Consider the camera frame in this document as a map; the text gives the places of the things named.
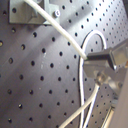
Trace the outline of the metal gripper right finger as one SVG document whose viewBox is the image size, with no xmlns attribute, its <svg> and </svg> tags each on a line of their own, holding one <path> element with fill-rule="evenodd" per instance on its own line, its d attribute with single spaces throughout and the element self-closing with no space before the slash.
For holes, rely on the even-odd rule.
<svg viewBox="0 0 128 128">
<path fill-rule="evenodd" d="M 87 58 L 89 60 L 107 60 L 109 66 L 115 70 L 118 65 L 128 61 L 128 43 L 123 42 L 102 52 L 90 53 Z"/>
</svg>

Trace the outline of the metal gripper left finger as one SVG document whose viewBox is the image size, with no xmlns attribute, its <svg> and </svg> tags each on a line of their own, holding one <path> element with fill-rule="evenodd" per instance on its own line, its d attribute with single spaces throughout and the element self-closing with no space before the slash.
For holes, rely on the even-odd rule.
<svg viewBox="0 0 128 128">
<path fill-rule="evenodd" d="M 121 67 L 113 70 L 105 64 L 84 63 L 84 71 L 86 75 L 94 79 L 99 86 L 108 84 L 115 94 L 119 95 L 127 69 Z"/>
</svg>

